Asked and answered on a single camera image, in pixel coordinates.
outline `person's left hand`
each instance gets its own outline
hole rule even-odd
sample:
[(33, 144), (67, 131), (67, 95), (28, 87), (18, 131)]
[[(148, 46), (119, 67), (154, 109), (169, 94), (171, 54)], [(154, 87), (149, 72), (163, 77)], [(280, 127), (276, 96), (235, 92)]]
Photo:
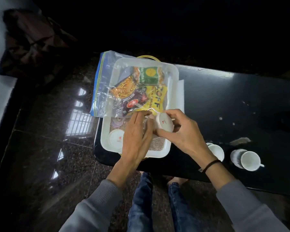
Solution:
[(150, 111), (133, 113), (124, 133), (121, 159), (132, 164), (135, 169), (146, 156), (152, 141), (153, 119), (147, 120), (146, 132), (143, 135), (144, 117), (150, 114)]

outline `gray sleeve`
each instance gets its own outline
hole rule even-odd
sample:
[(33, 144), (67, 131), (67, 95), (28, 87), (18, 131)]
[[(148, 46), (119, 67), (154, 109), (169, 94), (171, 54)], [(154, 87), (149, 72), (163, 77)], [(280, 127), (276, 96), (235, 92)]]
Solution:
[(221, 187), (217, 191), (217, 198), (227, 211), (235, 231), (289, 231), (269, 207), (260, 203), (239, 180)]
[(103, 180), (88, 199), (77, 204), (59, 232), (108, 231), (112, 212), (121, 198), (122, 191), (109, 180)]

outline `table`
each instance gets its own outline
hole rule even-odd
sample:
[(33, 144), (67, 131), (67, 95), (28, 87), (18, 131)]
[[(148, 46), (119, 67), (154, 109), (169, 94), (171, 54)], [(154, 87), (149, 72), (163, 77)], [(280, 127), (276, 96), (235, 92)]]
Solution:
[[(197, 121), (207, 142), (224, 149), (224, 166), (251, 189), (290, 195), (290, 80), (176, 65), (185, 80), (185, 113)], [(100, 143), (100, 119), (94, 154), (114, 166), (120, 155)], [(232, 140), (248, 137), (237, 146)], [(243, 148), (259, 154), (265, 165), (255, 172), (236, 167), (232, 150)], [(161, 159), (143, 160), (138, 170), (208, 182), (199, 166), (173, 144)]]

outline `leg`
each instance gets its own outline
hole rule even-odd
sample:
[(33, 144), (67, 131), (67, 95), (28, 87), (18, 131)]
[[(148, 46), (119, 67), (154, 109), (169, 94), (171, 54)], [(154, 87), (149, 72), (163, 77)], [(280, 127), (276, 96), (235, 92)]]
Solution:
[(152, 227), (152, 180), (149, 173), (143, 173), (136, 188), (129, 211), (128, 232), (153, 232)]
[(184, 196), (179, 190), (179, 186), (186, 181), (187, 179), (173, 178), (168, 183), (169, 201), (176, 232), (200, 231), (199, 222), (192, 215)]

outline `bare foot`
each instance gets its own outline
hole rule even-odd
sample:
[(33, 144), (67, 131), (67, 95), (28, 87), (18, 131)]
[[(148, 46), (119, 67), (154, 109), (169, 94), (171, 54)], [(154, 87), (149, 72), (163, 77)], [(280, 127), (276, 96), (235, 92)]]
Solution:
[(171, 181), (168, 182), (168, 186), (170, 186), (173, 182), (177, 182), (177, 183), (179, 184), (179, 186), (181, 186), (181, 185), (184, 184), (186, 181), (188, 181), (188, 179), (175, 177), (175, 178), (173, 178)]

